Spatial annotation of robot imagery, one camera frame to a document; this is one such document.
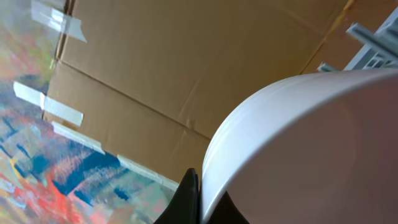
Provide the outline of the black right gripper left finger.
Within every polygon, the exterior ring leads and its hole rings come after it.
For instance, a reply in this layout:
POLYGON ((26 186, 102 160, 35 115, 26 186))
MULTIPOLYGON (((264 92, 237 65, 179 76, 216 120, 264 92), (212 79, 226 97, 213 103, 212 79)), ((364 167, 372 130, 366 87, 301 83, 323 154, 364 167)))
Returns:
POLYGON ((199 183, 194 168, 189 168, 169 205, 154 224, 197 224, 199 212, 199 183))

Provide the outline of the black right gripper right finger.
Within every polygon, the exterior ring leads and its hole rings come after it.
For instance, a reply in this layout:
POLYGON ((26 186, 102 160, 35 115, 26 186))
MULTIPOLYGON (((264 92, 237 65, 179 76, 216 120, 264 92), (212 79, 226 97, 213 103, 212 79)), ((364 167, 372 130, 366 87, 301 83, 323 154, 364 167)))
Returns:
POLYGON ((218 201, 207 224, 249 224, 227 192, 218 201))

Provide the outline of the white pink bowl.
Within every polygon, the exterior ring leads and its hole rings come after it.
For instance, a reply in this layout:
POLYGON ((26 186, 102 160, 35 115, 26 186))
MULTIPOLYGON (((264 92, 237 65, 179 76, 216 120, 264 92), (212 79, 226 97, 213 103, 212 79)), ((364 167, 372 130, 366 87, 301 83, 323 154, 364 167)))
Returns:
POLYGON ((257 91, 214 134, 201 189, 203 222, 228 193, 250 223, 396 223, 397 70, 257 91))

